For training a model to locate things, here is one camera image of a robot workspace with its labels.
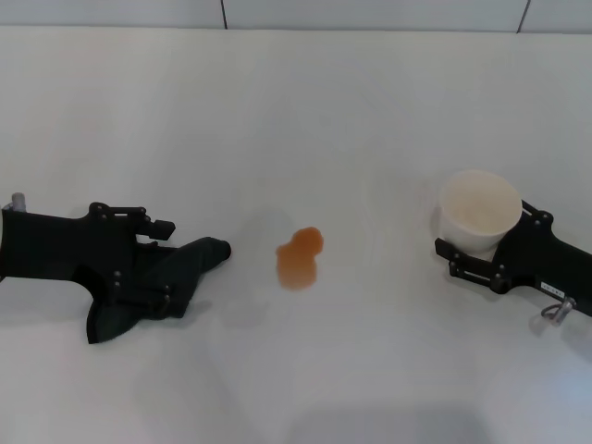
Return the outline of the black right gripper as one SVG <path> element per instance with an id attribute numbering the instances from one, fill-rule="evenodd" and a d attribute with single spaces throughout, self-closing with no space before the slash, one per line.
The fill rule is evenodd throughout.
<path id="1" fill-rule="evenodd" d="M 492 262 L 463 253 L 437 238 L 436 254 L 449 262 L 449 274 L 505 294 L 532 287 L 591 315 L 591 254 L 559 240 L 554 216 L 522 200 L 520 222 L 499 242 Z"/>

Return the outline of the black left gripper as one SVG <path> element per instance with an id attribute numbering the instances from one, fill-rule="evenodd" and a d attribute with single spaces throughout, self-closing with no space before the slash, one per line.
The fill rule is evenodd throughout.
<path id="1" fill-rule="evenodd" d="M 4 277 L 77 282 L 95 299 L 134 316 L 181 317 L 186 276 L 175 270 L 131 272 L 136 236 L 168 241 L 173 222 L 151 219 L 143 206 L 91 203 L 78 218 L 2 211 Z"/>

